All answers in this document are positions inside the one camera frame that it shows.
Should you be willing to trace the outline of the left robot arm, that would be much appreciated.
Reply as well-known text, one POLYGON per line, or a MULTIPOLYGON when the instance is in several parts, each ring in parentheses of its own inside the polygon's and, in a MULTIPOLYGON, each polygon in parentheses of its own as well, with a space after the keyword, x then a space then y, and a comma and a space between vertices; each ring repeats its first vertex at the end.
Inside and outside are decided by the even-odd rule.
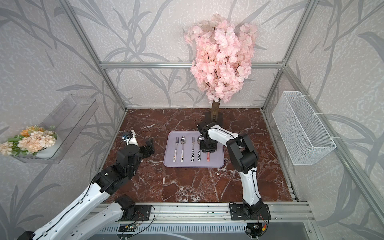
POLYGON ((105 226, 119 220, 138 220, 143 215, 135 202, 123 195, 95 216, 86 216, 112 196, 138 172, 142 159, 155 154, 153 139, 139 146, 135 131, 125 132, 126 145, 118 151, 116 163, 100 171, 89 186, 55 218, 34 232, 26 231, 20 240, 87 240, 105 226))

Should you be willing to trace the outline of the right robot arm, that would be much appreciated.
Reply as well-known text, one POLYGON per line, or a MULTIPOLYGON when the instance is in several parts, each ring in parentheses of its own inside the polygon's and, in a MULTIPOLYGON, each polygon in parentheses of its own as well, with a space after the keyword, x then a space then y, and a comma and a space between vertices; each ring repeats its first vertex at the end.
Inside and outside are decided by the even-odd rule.
POLYGON ((263 205, 257 184, 259 155, 250 137, 232 133, 214 122, 201 122, 197 128, 203 138, 200 146, 203 153, 215 152, 218 144, 227 148, 233 167, 240 173, 244 208, 250 214, 259 211, 263 205))

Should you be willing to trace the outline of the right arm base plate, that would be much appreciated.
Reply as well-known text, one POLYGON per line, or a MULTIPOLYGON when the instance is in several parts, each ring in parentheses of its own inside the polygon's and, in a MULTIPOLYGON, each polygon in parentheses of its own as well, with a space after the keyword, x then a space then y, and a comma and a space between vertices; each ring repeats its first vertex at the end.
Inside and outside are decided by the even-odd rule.
POLYGON ((264 203, 257 203, 256 205, 249 206, 247 204, 230 203, 231 220, 263 220, 269 221, 272 219, 269 206, 264 203))

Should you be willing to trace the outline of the white cartoon handle spoon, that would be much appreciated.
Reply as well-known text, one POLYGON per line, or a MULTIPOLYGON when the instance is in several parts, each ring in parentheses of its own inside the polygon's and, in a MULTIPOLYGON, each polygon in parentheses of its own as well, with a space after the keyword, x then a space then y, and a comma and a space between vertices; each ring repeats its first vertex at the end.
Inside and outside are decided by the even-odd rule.
POLYGON ((186 144, 186 137, 185 136, 182 136, 182 138, 181 138, 181 144, 182 144, 182 152, 181 152, 181 159, 180 159, 180 161, 181 161, 181 163, 183 163, 184 162, 184 155, 185 155, 185 144, 186 144))

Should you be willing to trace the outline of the cow pattern handle spoon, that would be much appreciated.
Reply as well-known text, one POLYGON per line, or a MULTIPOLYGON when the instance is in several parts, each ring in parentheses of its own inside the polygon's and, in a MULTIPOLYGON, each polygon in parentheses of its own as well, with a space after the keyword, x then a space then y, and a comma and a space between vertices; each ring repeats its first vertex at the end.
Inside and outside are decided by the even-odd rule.
POLYGON ((199 136, 197 138, 197 143, 198 143, 198 162, 201 161, 201 140, 202 140, 202 137, 199 136))

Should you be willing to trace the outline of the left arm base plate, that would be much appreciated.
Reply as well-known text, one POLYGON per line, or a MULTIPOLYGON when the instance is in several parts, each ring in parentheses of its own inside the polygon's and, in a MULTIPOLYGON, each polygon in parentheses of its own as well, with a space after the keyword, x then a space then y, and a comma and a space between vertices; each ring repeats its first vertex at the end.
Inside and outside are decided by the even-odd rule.
POLYGON ((119 219, 119 221, 149 221, 151 209, 151 205, 129 206, 124 209, 123 215, 119 219))

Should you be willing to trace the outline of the white cartoon handle fork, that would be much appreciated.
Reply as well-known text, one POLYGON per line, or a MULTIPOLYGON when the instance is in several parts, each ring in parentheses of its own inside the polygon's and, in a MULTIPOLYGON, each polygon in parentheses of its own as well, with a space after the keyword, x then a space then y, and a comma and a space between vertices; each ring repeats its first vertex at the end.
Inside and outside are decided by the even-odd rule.
POLYGON ((174 150, 174 155, 173 155, 173 162, 176 162, 176 160, 177 160, 179 142, 180 142, 180 138, 176 137, 175 150, 174 150))

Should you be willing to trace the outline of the cow pattern handle fork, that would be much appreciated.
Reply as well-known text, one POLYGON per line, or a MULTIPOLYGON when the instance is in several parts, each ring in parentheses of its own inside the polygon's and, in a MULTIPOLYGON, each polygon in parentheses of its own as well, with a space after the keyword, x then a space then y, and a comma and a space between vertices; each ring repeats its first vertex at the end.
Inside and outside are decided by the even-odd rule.
POLYGON ((192 152, 191 152, 191 162, 195 161, 195 143, 196 143, 196 138, 192 137, 192 152))

